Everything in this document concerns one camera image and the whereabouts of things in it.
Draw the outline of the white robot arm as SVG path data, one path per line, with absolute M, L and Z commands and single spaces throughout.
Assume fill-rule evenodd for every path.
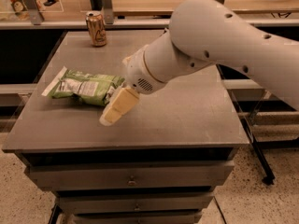
M 214 0 L 181 3 L 164 34 L 123 63 L 125 82 L 100 117 L 106 126 L 129 112 L 141 93 L 154 93 L 173 78 L 213 64 L 234 69 L 299 108 L 299 42 L 261 31 Z

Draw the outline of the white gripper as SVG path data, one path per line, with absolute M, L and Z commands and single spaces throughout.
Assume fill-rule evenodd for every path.
M 99 119 L 101 124 L 110 126 L 117 122 L 138 103 L 139 93 L 152 94 L 165 86 L 148 69 L 145 62 L 146 48 L 147 45 L 122 60 L 126 83 L 132 88 L 115 90 Z

